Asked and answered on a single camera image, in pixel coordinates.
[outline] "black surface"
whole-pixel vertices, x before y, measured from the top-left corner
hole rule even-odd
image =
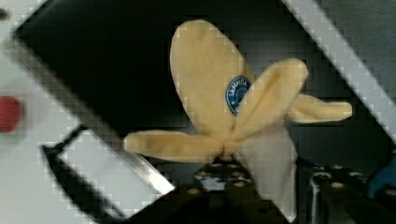
[[[16,37],[123,137],[188,124],[168,55],[176,28],[193,18],[216,24],[256,75],[270,63],[296,57],[311,74],[303,92],[353,104],[352,119],[287,123],[301,157],[364,174],[388,159],[389,137],[280,1],[53,0]]]

